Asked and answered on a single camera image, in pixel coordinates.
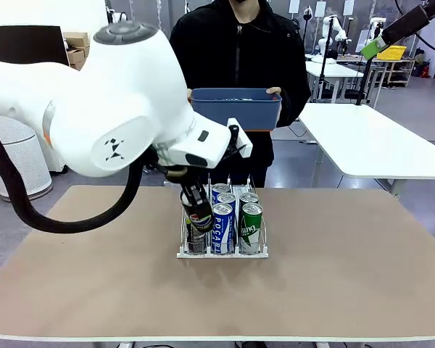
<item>cardboard box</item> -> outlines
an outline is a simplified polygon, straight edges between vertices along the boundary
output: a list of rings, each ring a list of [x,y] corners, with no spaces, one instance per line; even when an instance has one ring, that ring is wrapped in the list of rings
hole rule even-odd
[[[76,49],[80,49],[81,51],[84,51],[84,57],[87,59],[88,52],[90,51],[90,46],[88,46],[88,47],[76,47]]]
[[[70,64],[76,64],[86,60],[84,51],[78,51],[76,49],[67,52],[67,59],[70,61]]]
[[[71,64],[72,69],[80,70],[84,66],[85,62],[77,62],[75,64]]]
[[[66,39],[66,42],[70,46],[74,47],[89,47],[90,41],[88,39],[87,33],[78,33],[78,32],[65,32],[63,36]]]

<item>white can rack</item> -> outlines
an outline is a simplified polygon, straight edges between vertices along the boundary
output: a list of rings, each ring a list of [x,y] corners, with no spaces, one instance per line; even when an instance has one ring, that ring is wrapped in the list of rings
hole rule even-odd
[[[236,221],[239,220],[239,204],[240,195],[246,192],[256,193],[256,188],[251,184],[251,178],[248,178],[246,185],[232,185],[231,181],[228,180],[228,185],[231,187],[231,192],[236,197]],[[211,181],[208,179],[207,192],[208,199],[211,202]],[[204,254],[192,254],[189,253],[188,243],[187,243],[187,227],[186,227],[186,212],[182,210],[182,222],[181,222],[181,245],[179,246],[179,252],[177,253],[178,259],[265,259],[269,257],[268,254],[268,229],[264,221],[264,211],[261,222],[260,230],[260,248],[255,254],[241,254],[239,247],[239,231],[236,225],[234,226],[234,233],[236,234],[236,245],[234,251],[228,254],[213,254],[211,252],[211,238],[207,239],[207,248]]]

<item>person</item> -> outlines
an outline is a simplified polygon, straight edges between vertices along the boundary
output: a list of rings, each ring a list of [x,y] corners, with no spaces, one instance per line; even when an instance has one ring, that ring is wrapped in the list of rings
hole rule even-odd
[[[310,97],[305,49],[291,20],[275,14],[266,0],[214,0],[184,15],[174,26],[171,46],[195,88],[266,88],[282,97],[278,127],[291,125]],[[250,158],[239,154],[210,171],[212,183],[245,184],[249,175],[264,187],[274,160],[269,132],[247,132]]]

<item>green tape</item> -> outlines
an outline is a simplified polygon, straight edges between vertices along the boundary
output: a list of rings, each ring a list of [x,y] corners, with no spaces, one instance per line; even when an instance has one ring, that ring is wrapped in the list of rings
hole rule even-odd
[[[377,41],[379,40],[379,38],[371,41],[370,44],[368,44],[367,46],[365,46],[361,50],[361,53],[364,55],[364,57],[367,60],[369,60],[370,58],[374,58],[377,55],[377,53],[380,53],[380,52],[382,52],[382,51],[384,51],[385,49],[388,48],[388,46],[378,47]]]

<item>gray wall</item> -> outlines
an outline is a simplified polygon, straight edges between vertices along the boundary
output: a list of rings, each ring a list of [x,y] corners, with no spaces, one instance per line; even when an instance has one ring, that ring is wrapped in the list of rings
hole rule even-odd
[[[130,13],[129,0],[110,0],[112,6],[117,11],[125,11]],[[132,0],[133,1],[133,15],[136,20],[143,20],[153,25],[158,24],[157,19],[157,1],[156,0]],[[209,4],[211,0],[188,0],[191,10],[197,7]],[[289,14],[290,0],[271,0],[271,6],[275,13],[290,18]],[[420,0],[399,0],[403,11],[408,11],[414,6],[421,3]],[[299,13],[295,15],[298,19],[302,33],[305,27],[303,20],[303,11],[310,5],[313,10],[316,5],[316,0],[300,0]],[[343,7],[344,0],[327,0],[326,15],[338,15],[340,23],[343,23]],[[183,16],[184,0],[162,0],[162,29],[166,35],[170,35],[172,26],[177,20]],[[355,10],[352,16],[355,20],[352,22],[349,30],[349,38],[352,39],[349,51],[354,52],[357,40],[359,39],[360,31],[369,28],[369,19],[371,17],[385,17],[386,24],[394,22],[399,16],[398,10],[394,5],[394,0],[356,0]],[[317,35],[315,36],[316,19],[313,18],[308,22],[306,30],[306,51],[312,50],[314,40],[318,41],[321,36],[322,23],[319,25]],[[411,47],[413,39],[404,40],[401,44],[403,46]]]

